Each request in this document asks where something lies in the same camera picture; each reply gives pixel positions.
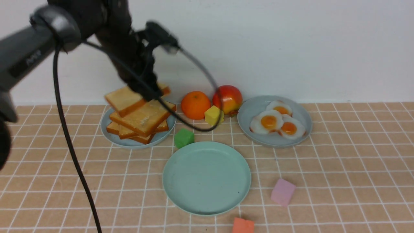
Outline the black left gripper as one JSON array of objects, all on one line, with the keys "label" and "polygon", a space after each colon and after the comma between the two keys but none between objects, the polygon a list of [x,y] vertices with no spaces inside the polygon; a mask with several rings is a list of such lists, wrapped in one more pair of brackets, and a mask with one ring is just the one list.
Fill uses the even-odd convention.
[{"label": "black left gripper", "polygon": [[157,84],[154,71],[143,72],[147,64],[144,45],[138,41],[132,28],[127,0],[95,0],[100,4],[105,22],[95,34],[102,47],[128,65],[139,78],[129,74],[128,87],[140,94],[145,101],[159,99],[163,92]]}]

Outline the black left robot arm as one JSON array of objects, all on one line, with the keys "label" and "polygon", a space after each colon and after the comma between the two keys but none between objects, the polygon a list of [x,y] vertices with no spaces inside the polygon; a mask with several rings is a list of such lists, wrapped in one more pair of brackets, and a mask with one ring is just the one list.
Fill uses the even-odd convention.
[{"label": "black left robot arm", "polygon": [[102,48],[120,59],[140,76],[134,78],[112,60],[119,77],[146,101],[161,96],[157,77],[149,71],[144,45],[133,35],[127,0],[49,0],[30,18],[30,26],[1,39],[1,158],[3,168],[11,151],[7,122],[18,116],[10,90],[63,44],[72,51],[79,40],[95,35]]}]

